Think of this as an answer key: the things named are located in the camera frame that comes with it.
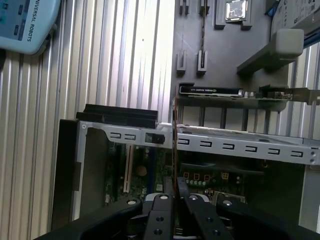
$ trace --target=screw hole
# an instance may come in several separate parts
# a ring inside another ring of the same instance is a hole
[[[154,234],[155,235],[161,235],[162,234],[162,230],[161,229],[156,229],[156,230],[154,230]]]
[[[221,232],[219,230],[213,230],[213,235],[220,236]]]

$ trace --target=rectangular slot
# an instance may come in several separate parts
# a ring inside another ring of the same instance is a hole
[[[189,139],[178,138],[177,143],[180,145],[189,145],[190,141],[189,141]]]
[[[245,146],[245,147],[246,147],[245,149],[246,152],[256,153],[258,151],[258,148],[256,146]]]
[[[151,144],[164,144],[166,137],[162,134],[146,133],[144,141]]]
[[[19,25],[15,25],[15,28],[14,28],[14,35],[15,36],[18,35],[18,30],[19,30]]]
[[[269,148],[268,149],[268,154],[271,154],[271,155],[280,155],[280,149],[276,149],[276,148]]]
[[[212,142],[211,141],[200,141],[200,147],[211,148]]]
[[[110,132],[110,134],[111,134],[110,138],[112,139],[121,139],[121,133]]]
[[[302,158],[304,153],[302,151],[291,151],[291,157]]]
[[[133,134],[125,134],[125,135],[124,135],[124,139],[125,139],[125,140],[134,141],[134,140],[136,140],[136,135],[133,135]]]
[[[235,150],[234,144],[224,143],[222,149]]]

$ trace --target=circuit board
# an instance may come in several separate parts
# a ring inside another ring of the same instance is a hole
[[[164,177],[172,176],[172,151],[162,148],[132,146],[133,162],[130,179],[126,175],[129,146],[114,144],[109,149],[106,167],[106,205],[122,198],[135,197],[142,201],[147,194],[162,193]],[[188,152],[180,151],[178,157],[184,160]],[[214,204],[217,194],[239,196],[245,202],[246,175],[214,169],[194,169],[192,166],[178,166],[178,176],[184,177],[191,193],[207,195]]]
[[[133,146],[133,163],[129,186],[125,189],[128,146],[114,144],[109,149],[106,167],[105,203],[134,197],[145,200],[147,194],[163,192],[163,177],[172,175],[171,151]]]

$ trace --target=metal bracket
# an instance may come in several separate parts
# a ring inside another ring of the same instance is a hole
[[[176,73],[183,76],[187,69],[187,51],[179,51],[176,55]]]
[[[207,61],[208,61],[208,52],[200,50],[197,55],[197,68],[196,74],[198,76],[203,76],[207,72]]]

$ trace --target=screw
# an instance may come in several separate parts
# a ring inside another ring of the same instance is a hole
[[[195,195],[191,195],[189,198],[192,199],[192,200],[197,200],[198,199],[198,197],[195,196]]]
[[[128,201],[129,205],[135,205],[137,201],[133,200],[133,201]]]
[[[227,206],[231,206],[232,205],[232,202],[228,201],[228,200],[225,200],[223,201],[223,204],[227,205]]]

